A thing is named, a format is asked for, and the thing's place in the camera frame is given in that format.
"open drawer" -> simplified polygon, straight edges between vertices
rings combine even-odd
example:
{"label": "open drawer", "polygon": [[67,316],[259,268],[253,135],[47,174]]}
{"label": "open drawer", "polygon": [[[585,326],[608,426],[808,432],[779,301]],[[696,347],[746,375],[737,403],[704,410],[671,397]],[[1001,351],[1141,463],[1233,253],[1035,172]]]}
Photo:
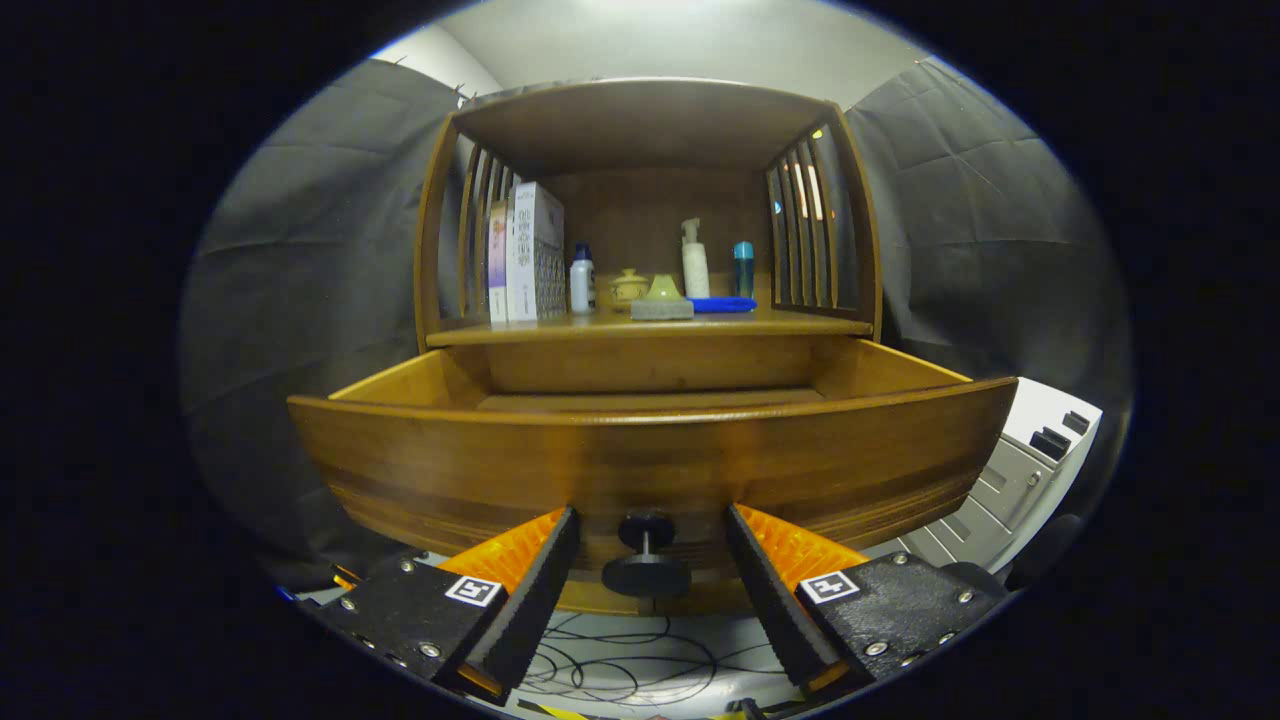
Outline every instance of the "open drawer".
{"label": "open drawer", "polygon": [[[1015,386],[845,336],[593,337],[433,350],[289,411],[370,529],[453,555],[568,503],[582,550],[562,609],[712,612],[746,607],[730,502],[851,547],[923,527],[964,502]],[[646,507],[694,574],[677,601],[599,584],[631,552],[618,521]]]}

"blue bottle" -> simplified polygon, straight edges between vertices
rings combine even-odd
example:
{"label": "blue bottle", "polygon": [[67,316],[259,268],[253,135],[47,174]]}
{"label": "blue bottle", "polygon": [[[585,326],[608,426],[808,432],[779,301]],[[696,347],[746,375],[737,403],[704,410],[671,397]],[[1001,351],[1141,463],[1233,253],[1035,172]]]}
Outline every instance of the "blue bottle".
{"label": "blue bottle", "polygon": [[733,246],[733,295],[755,297],[755,249],[750,242]]}

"wooden cabinet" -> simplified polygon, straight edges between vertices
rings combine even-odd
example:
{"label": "wooden cabinet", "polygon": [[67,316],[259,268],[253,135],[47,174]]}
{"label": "wooden cabinet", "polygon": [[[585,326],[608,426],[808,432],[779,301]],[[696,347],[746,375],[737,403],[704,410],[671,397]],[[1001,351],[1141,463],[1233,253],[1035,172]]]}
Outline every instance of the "wooden cabinet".
{"label": "wooden cabinet", "polygon": [[[443,227],[462,140],[457,227]],[[516,176],[564,204],[566,249],[591,245],[602,286],[622,266],[678,278],[678,222],[699,215],[713,293],[727,292],[730,247],[750,240],[760,307],[490,325],[483,220]],[[876,342],[870,197],[829,102],[668,79],[497,100],[445,123],[420,215],[422,354],[326,398],[291,397],[292,416],[348,514],[425,550],[454,553],[573,505],[584,544],[564,609],[745,609],[721,527],[731,501],[852,547],[950,515],[1014,397],[1014,378],[970,382]],[[442,302],[447,273],[458,297]],[[618,521],[643,507],[676,521],[668,551],[694,575],[684,598],[599,585],[630,552]]]}

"blue cloth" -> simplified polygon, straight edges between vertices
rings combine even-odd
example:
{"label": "blue cloth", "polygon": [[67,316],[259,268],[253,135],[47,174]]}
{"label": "blue cloth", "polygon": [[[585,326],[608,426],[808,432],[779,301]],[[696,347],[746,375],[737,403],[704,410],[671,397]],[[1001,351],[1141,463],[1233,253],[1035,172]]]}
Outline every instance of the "blue cloth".
{"label": "blue cloth", "polygon": [[750,297],[690,297],[694,313],[750,313],[755,301]]}

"gray drawer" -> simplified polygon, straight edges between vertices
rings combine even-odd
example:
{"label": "gray drawer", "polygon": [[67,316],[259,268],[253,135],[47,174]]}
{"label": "gray drawer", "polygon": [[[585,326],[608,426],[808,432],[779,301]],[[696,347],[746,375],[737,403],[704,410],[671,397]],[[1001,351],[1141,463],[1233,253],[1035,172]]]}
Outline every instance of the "gray drawer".
{"label": "gray drawer", "polygon": [[983,566],[1014,537],[972,497],[965,498],[960,510],[925,527],[952,557]]}
{"label": "gray drawer", "polygon": [[888,542],[882,542],[882,543],[879,543],[877,546],[859,550],[858,552],[861,552],[867,557],[870,557],[872,560],[876,560],[877,557],[884,557],[886,555],[892,555],[895,552],[902,552],[904,550],[906,550],[908,552],[911,552],[910,550],[906,548],[905,544],[902,544],[902,538],[893,538],[893,539],[891,539]]}
{"label": "gray drawer", "polygon": [[1006,528],[1016,528],[1048,487],[1053,471],[1005,439],[996,443],[991,460],[969,491]]}
{"label": "gray drawer", "polygon": [[955,557],[951,557],[947,548],[942,547],[942,543],[938,542],[938,538],[933,537],[933,533],[927,527],[911,530],[897,539],[902,541],[908,552],[916,557],[923,557],[929,565],[941,568],[948,562],[955,562]]}

